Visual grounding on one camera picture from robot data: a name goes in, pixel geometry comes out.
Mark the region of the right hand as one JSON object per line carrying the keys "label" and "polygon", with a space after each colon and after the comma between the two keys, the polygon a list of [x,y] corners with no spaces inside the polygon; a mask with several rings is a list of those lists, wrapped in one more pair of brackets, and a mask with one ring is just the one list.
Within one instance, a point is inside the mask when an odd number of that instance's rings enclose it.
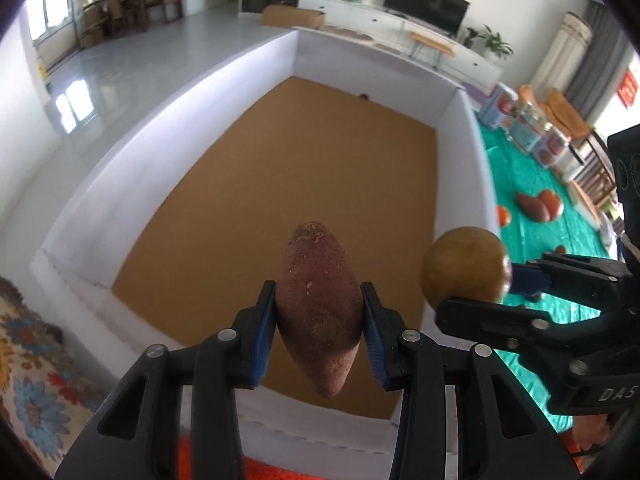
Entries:
{"label": "right hand", "polygon": [[594,462],[604,449],[626,412],[600,415],[574,416],[573,426],[562,431],[560,438],[581,474]]}

